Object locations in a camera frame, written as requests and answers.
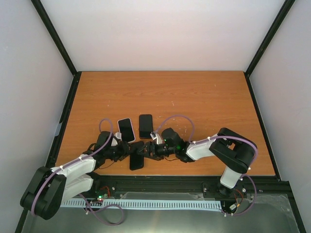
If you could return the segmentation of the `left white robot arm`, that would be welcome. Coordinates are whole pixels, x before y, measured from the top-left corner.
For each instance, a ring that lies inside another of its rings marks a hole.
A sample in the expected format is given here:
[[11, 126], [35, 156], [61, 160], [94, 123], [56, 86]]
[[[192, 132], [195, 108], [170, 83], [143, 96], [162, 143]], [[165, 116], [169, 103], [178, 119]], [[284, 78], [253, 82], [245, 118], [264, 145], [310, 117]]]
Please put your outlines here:
[[21, 197], [20, 206], [45, 220], [52, 218], [69, 199], [84, 192], [97, 195], [101, 183], [95, 171], [107, 160], [123, 160], [130, 150], [130, 144], [121, 140], [120, 133], [101, 132], [97, 142], [78, 158], [61, 166], [38, 168]]

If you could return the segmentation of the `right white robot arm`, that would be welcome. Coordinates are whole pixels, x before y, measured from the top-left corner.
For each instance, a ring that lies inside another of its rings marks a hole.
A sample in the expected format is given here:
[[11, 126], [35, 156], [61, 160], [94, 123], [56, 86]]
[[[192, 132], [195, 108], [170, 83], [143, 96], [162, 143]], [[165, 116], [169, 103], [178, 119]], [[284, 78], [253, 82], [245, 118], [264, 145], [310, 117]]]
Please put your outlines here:
[[236, 186], [258, 155], [254, 142], [228, 128], [221, 128], [214, 136], [199, 141], [185, 141], [172, 128], [165, 129], [161, 135], [152, 132], [151, 138], [152, 141], [145, 143], [139, 152], [156, 161], [172, 154], [184, 163], [217, 157], [225, 164], [220, 185], [227, 189]]

